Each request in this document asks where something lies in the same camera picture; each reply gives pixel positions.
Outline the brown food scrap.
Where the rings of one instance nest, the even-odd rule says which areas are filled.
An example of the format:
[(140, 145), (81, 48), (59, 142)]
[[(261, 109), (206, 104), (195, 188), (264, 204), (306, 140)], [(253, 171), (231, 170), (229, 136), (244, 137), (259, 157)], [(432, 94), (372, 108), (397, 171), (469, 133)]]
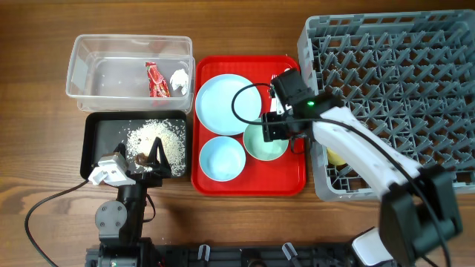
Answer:
[(135, 156), (135, 162), (136, 162), (137, 165), (140, 165), (140, 166), (148, 166), (149, 165), (148, 156), (145, 155), (144, 153), (137, 154)]

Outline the white rice pile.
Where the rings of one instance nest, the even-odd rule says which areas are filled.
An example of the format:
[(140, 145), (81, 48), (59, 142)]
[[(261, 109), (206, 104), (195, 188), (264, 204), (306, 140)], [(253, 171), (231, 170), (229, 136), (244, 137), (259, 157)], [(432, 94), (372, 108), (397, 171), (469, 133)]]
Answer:
[(131, 173), (150, 171), (140, 165), (136, 157), (148, 156), (156, 137), (163, 144), (163, 150), (171, 167), (171, 176), (180, 177), (186, 172), (186, 122), (183, 119), (139, 120), (138, 126), (130, 127), (126, 139), (127, 161)]

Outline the green bowl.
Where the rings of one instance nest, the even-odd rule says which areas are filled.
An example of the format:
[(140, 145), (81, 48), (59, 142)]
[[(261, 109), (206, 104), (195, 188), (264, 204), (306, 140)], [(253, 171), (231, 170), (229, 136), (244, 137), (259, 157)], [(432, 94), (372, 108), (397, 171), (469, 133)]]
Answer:
[(260, 161), (272, 161), (281, 157), (287, 150), (288, 140), (265, 142), (260, 125), (248, 125), (243, 132), (243, 144), (246, 151)]

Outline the small blue bowl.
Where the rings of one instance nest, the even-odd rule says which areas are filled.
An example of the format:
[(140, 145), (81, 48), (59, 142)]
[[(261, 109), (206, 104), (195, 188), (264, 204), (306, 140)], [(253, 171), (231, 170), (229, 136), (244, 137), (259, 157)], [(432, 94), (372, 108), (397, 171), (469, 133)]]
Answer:
[(215, 182), (228, 182), (237, 178), (246, 164), (243, 146), (229, 136), (210, 139), (201, 148), (199, 165), (201, 171)]

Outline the yellow cup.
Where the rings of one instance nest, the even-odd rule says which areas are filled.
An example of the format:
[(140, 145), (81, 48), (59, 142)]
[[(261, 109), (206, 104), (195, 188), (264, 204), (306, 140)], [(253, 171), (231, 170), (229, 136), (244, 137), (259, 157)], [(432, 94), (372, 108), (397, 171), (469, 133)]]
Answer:
[(340, 166), (340, 165), (346, 164), (346, 161), (330, 148), (327, 148), (327, 160), (329, 164), (334, 165), (334, 166)]

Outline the light blue plate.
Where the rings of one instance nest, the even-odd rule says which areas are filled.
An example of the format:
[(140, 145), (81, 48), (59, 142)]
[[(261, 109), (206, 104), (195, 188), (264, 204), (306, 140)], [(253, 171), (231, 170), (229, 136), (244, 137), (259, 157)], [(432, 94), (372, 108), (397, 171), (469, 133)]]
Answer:
[[(234, 136), (245, 131), (247, 124), (232, 113), (235, 94), (251, 82), (236, 74), (221, 74), (201, 86), (195, 100), (195, 112), (201, 124), (214, 134)], [(248, 121), (261, 114), (262, 100), (256, 87), (246, 89), (235, 100), (235, 111)]]

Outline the red snack wrapper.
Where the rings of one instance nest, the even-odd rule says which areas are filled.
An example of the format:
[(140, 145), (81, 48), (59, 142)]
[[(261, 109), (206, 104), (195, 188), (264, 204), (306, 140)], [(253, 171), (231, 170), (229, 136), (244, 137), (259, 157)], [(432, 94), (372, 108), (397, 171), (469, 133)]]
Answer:
[(145, 68), (148, 74), (150, 97), (171, 96), (165, 77), (158, 71), (155, 62), (146, 62)]

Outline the white tissue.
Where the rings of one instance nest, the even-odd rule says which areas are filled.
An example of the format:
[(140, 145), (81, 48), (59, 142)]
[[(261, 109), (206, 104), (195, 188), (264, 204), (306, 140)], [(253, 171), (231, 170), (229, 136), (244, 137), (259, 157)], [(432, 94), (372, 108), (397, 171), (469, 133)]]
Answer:
[(174, 92), (180, 92), (185, 96), (189, 91), (189, 75), (184, 69), (176, 70), (170, 78), (171, 87)]

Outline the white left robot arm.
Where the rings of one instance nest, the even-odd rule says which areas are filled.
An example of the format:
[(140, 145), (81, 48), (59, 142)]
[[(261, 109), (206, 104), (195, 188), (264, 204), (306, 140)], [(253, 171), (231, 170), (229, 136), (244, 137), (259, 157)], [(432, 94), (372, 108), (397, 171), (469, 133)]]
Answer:
[(151, 201), (149, 188), (160, 187), (171, 176), (160, 138), (154, 140), (145, 160), (148, 172), (133, 174), (125, 158), (126, 146), (118, 144), (114, 152), (103, 155), (90, 173), (93, 185), (105, 183), (118, 189), (115, 200), (104, 202), (96, 211), (99, 248), (88, 249), (85, 266), (164, 266), (164, 259), (151, 238), (143, 237), (145, 206)]

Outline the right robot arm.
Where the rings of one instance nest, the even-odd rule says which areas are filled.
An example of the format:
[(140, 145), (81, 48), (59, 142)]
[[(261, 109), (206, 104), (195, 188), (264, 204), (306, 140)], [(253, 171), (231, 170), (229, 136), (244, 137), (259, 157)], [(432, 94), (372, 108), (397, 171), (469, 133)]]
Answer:
[(389, 146), (337, 96), (314, 94), (295, 68), (274, 77), (269, 90), (278, 109), (262, 117), (265, 141), (317, 142), (340, 156), (378, 196), (379, 226), (351, 242), (360, 265), (413, 266), (435, 248), (451, 264), (447, 242), (462, 233), (462, 219), (448, 171), (441, 165), (424, 167)]

